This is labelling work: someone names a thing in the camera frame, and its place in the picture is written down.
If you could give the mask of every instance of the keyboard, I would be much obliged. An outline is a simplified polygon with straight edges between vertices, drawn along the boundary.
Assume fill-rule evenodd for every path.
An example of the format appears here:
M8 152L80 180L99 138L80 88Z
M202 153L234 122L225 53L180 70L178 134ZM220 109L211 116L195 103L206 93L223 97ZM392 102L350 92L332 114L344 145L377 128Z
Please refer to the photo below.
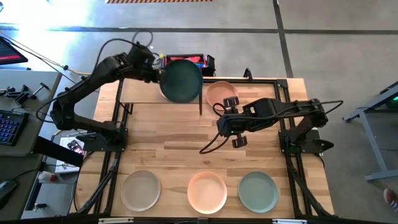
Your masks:
M29 113L0 110L0 145L15 146Z

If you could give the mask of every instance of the gray floor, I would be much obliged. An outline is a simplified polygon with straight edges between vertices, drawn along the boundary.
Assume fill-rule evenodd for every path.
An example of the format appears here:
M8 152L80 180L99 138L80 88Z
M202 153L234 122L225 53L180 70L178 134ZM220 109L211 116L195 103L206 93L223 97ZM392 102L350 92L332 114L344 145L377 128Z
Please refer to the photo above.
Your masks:
M53 60L89 72L101 44L113 37L130 39L127 32L46 32L45 26L92 27L184 27L276 29L271 0L215 0L214 2L168 4L111 4L103 1L36 0L37 10L19 9L3 1L0 22L25 24L7 34ZM395 0L279 0L286 29L398 29ZM17 17L18 10L25 10ZM28 25L35 24L34 30ZM143 42L149 36L140 34ZM377 172L371 147L357 121L345 124L341 117L369 101L397 80L398 35L286 35L294 77L304 78L308 96L344 100L321 129L323 139L335 143L325 153L326 175L335 213L344 218L398 223L398 214L382 199L384 187L398 190L397 178L367 183L366 174ZM255 77L286 77L278 34L155 33L153 51L163 54L203 52L216 58L218 76L240 77L249 67ZM127 51L129 46L112 43L102 58ZM29 58L35 70L51 70ZM77 75L65 73L77 81ZM63 78L59 90L72 83ZM97 95L84 99L76 110L92 117ZM49 138L56 128L45 125L41 135ZM388 158L396 158L394 152ZM46 185L38 202L49 208L25 212L24 218L66 214L71 185Z

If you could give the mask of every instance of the wooden table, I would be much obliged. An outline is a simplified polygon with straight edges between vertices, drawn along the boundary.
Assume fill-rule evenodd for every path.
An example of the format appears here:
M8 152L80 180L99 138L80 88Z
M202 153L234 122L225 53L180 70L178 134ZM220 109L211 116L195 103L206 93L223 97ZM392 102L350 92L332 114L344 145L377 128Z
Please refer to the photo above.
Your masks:
M291 78L287 81L292 101L307 100L303 79ZM269 84L234 85L239 91L239 100L242 105L262 97L275 97L274 88ZM101 88L95 120L111 120L117 87L116 82ZM127 119L129 140L119 166L112 209L113 217L294 217L285 157L279 152L277 137L279 123L256 133L244 133L249 142L244 148L234 149L229 141L221 149L210 154L198 153L217 133L218 117L205 100L207 87L208 85L204 84L203 115L200 116L197 101L185 105L170 103L159 95L159 86L156 84L146 84L135 80L124 81L121 102L134 103L134 109L132 116ZM76 191L78 207L83 205L98 185L103 156L101 152L94 153L81 170ZM302 157L308 188L325 210L333 213L321 160L308 154L303 154ZM121 186L129 174L142 169L149 170L158 176L162 190L159 201L151 209L144 212L132 212L121 201ZM238 197L239 181L245 174L254 170L261 170L270 175L278 187L278 202L274 209L267 213L250 212ZM203 171L218 174L224 179L228 188L225 206L212 215L196 212L187 198L187 186L190 179ZM303 197L299 190L298 197L300 208L304 211Z

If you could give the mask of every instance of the pink bowl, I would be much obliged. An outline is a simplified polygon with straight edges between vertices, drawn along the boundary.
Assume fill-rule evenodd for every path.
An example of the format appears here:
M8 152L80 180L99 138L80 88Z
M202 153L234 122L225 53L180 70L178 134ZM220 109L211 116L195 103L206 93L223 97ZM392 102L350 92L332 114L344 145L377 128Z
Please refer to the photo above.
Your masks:
M229 82L218 81L209 86L206 93L206 100L210 106L213 106L215 103L223 104L225 98L229 98L232 96L239 97L238 90L230 84ZM215 106L216 110L223 111L222 107Z
M226 197L225 182L215 173L201 172L189 182L188 201L202 214L218 212L224 206Z

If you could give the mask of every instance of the dark teal plate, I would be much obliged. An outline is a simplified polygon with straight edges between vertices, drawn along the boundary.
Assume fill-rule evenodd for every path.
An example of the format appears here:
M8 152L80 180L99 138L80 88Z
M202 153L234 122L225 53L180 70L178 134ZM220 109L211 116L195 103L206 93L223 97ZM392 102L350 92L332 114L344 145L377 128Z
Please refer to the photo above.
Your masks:
M252 212L268 212L278 201L278 188L270 176L255 171L246 174L239 183L239 199Z
M170 101L189 103L201 92L203 77L193 62L176 60L165 67L159 84L162 93Z

